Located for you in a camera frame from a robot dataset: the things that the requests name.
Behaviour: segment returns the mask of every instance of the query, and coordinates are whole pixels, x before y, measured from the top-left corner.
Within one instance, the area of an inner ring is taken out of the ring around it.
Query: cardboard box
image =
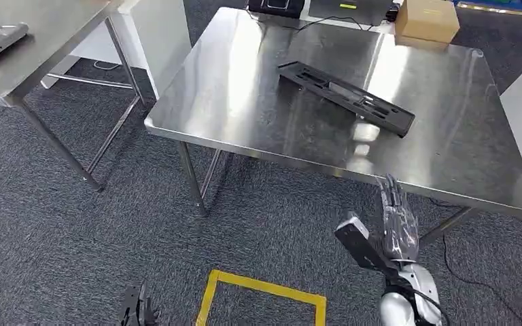
[[[459,30],[455,6],[443,0],[405,0],[395,21],[395,35],[449,43]]]

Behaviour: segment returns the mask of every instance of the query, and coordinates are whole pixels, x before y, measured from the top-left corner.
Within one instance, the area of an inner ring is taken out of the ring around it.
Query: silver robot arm
[[[359,266],[385,275],[385,293],[379,303],[384,325],[441,325],[441,311],[418,294],[439,304],[433,277],[416,263],[419,252],[417,218],[411,213],[406,194],[391,175],[379,185],[383,235],[369,232],[359,217],[349,212],[348,219],[337,227],[335,236]]]

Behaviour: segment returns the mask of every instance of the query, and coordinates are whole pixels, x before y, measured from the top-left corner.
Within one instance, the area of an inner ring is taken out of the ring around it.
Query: yellow tape
[[[220,270],[212,270],[209,274],[209,280],[207,281],[207,287],[205,288],[205,294],[203,295],[203,301],[201,302],[201,310],[199,311],[195,325],[202,326],[207,322],[207,316],[209,315],[209,309],[211,309],[217,281],[235,284],[240,287],[246,287],[248,289],[267,292],[312,304],[315,306],[315,325],[325,326],[327,298],[324,296],[291,289],[289,287],[283,287],[262,280],[255,280],[244,276],[225,273]]]
[[[209,309],[211,309],[211,303],[213,303],[218,278],[218,270],[212,270],[211,273],[209,273],[209,280],[207,281],[207,287],[205,288],[205,294],[203,294],[203,300],[201,302],[201,310],[199,310],[197,321],[195,321],[196,326],[204,326],[207,322],[207,316],[209,315]]]

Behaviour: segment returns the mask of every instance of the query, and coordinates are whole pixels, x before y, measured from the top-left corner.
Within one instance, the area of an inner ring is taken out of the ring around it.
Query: gray carpet
[[[187,1],[193,40],[220,2]],[[88,60],[70,73],[125,81],[121,70],[99,71]],[[60,81],[27,101],[86,162],[131,98]],[[136,110],[101,161],[95,176],[107,189],[97,194],[20,113],[0,108],[0,323],[114,323],[125,286],[136,280],[147,281],[161,323],[194,323],[214,268],[323,295],[333,325],[379,323],[382,276],[358,268],[332,233],[348,209],[379,230],[376,187],[224,153],[203,218],[190,206],[174,142],[148,135],[141,117]],[[212,151],[190,151],[203,178]],[[421,231],[452,212],[427,198],[410,201]],[[448,234],[447,247],[458,274],[497,288],[522,318],[522,221],[476,214]],[[518,323],[490,290],[453,278],[443,249],[431,244],[420,261],[454,323]],[[209,318],[310,323],[312,316],[307,304],[221,285]]]
[[[461,28],[452,43],[482,49],[503,93],[522,73],[522,16],[457,8]]]

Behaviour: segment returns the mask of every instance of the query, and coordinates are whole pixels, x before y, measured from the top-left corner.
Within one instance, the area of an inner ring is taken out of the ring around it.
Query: black cable
[[[266,23],[266,22],[271,22],[270,19],[268,19],[268,20],[259,20],[259,19],[254,18],[253,15],[251,15],[251,12],[250,12],[249,10],[246,10],[246,12],[249,14],[249,17],[251,17],[251,19],[252,19],[252,20],[255,20],[256,22],[260,22],[260,23],[263,23],[263,24]],[[357,24],[357,26],[359,26],[359,29],[360,29],[360,30],[365,31],[365,30],[363,29],[363,27],[361,26],[361,24],[358,23],[357,20],[355,20],[355,18],[353,18],[353,17],[337,17],[337,16],[329,16],[329,17],[327,17],[327,18],[319,19],[319,20],[316,20],[315,22],[310,22],[310,23],[308,23],[308,24],[305,24],[305,25],[303,25],[303,26],[300,27],[300,28],[292,27],[292,26],[285,26],[285,25],[279,24],[278,22],[274,22],[274,23],[275,23],[276,25],[280,26],[280,27],[285,28],[285,29],[294,29],[295,31],[297,31],[296,33],[299,33],[299,32],[303,31],[304,29],[306,29],[307,27],[309,27],[309,26],[311,26],[311,25],[313,25],[313,24],[317,24],[318,22],[322,22],[322,21],[324,21],[324,20],[332,19],[332,18],[334,18],[334,19],[338,19],[338,20],[346,20],[346,19],[352,20],[354,23]]]
[[[401,289],[403,289],[406,292],[411,292],[411,293],[417,294],[420,297],[422,297],[424,300],[429,301],[429,303],[431,303],[433,306],[435,306],[435,308],[437,308],[441,312],[441,314],[445,317],[445,321],[447,322],[447,325],[452,325],[451,321],[449,320],[449,315],[447,315],[447,313],[441,308],[440,304],[438,304],[435,300],[430,298],[428,295],[426,295],[423,292],[416,290],[412,287],[404,287],[403,285],[399,285],[399,284],[395,284],[394,286],[400,287]]]
[[[361,27],[361,24],[358,23],[357,20],[355,20],[355,18],[353,18],[353,17],[337,17],[337,16],[329,16],[329,17],[327,17],[327,18],[319,19],[319,20],[316,20],[315,22],[310,22],[310,23],[304,25],[303,27],[301,27],[301,28],[298,30],[298,32],[301,32],[302,30],[306,29],[307,27],[309,27],[309,26],[311,26],[311,25],[313,25],[313,24],[317,24],[318,22],[322,22],[322,21],[324,21],[324,20],[327,20],[327,19],[333,19],[333,18],[334,18],[334,19],[337,19],[337,20],[345,20],[345,19],[349,19],[349,20],[351,20],[352,22],[356,23],[357,26],[359,26],[359,29],[360,29],[360,30],[362,30],[362,31],[364,30],[363,27]]]
[[[452,271],[451,267],[449,267],[449,262],[447,261],[447,243],[445,242],[445,235],[444,234],[443,234],[443,247],[444,247],[443,257],[445,258],[445,266],[447,267],[447,269],[449,270],[451,275],[453,275],[456,279],[458,279],[458,280],[460,280],[462,282],[465,282],[465,283],[468,283],[468,284],[473,284],[473,285],[481,285],[481,286],[484,286],[484,287],[490,289],[493,292],[493,294],[495,294],[495,296],[499,299],[499,301],[501,301],[503,303],[503,305],[505,305],[505,307],[509,311],[511,311],[511,313],[513,313],[513,315],[517,319],[519,319],[519,321],[521,321],[521,323],[522,323],[521,317],[515,312],[515,310],[513,310],[513,308],[511,308],[511,306],[509,306],[509,304],[507,302],[505,302],[504,298],[491,285],[488,285],[488,284],[485,284],[485,283],[481,283],[481,282],[476,282],[474,280],[464,279],[464,278],[460,277],[459,275],[457,275],[454,271]]]
[[[439,206],[439,207],[455,207],[455,208],[458,208],[458,209],[460,209],[462,207],[462,206],[458,206],[458,205],[442,204],[442,203],[438,202],[437,200],[435,200],[433,198],[429,198],[429,201],[433,205]]]
[[[439,309],[441,311],[441,314],[445,317],[445,321],[447,322],[447,325],[452,325],[451,321],[449,320],[449,316],[447,313],[441,308],[441,305],[435,302],[432,298],[430,298],[428,295],[424,294],[423,292],[416,290],[416,289],[409,289],[409,291],[412,291],[413,293],[417,294],[418,296],[422,297],[426,301],[429,301],[432,305],[435,306],[435,308]]]

